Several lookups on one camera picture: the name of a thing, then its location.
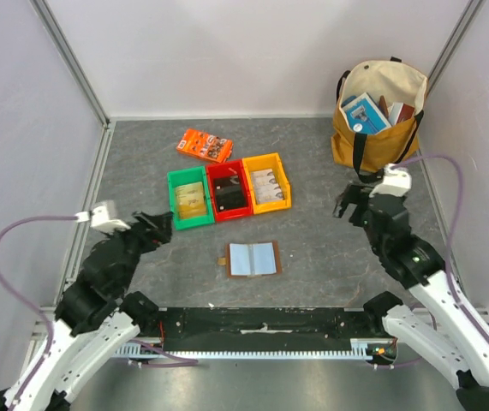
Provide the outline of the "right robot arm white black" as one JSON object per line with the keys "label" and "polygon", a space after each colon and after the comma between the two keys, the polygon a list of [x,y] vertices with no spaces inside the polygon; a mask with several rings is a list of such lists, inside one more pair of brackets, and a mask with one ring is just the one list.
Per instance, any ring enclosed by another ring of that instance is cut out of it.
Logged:
{"label": "right robot arm white black", "polygon": [[384,292],[368,301],[362,315],[372,337],[388,333],[407,344],[452,386],[465,410],[489,410],[489,324],[444,269],[444,260],[413,234],[404,195],[350,183],[338,196],[335,217],[349,205],[349,221],[364,229],[386,273],[433,315],[441,330],[422,323],[398,297]]}

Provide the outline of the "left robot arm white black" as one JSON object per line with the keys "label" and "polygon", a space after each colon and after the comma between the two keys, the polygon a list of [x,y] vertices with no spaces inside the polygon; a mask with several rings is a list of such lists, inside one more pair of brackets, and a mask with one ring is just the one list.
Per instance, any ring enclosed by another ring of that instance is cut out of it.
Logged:
{"label": "left robot arm white black", "polygon": [[133,223],[107,205],[69,215],[89,222],[105,239],[92,247],[76,280],[65,289],[46,339],[18,381],[0,391],[0,410],[67,410],[81,386],[124,343],[158,328],[158,306],[128,292],[140,257],[170,242],[172,212],[136,212]]}

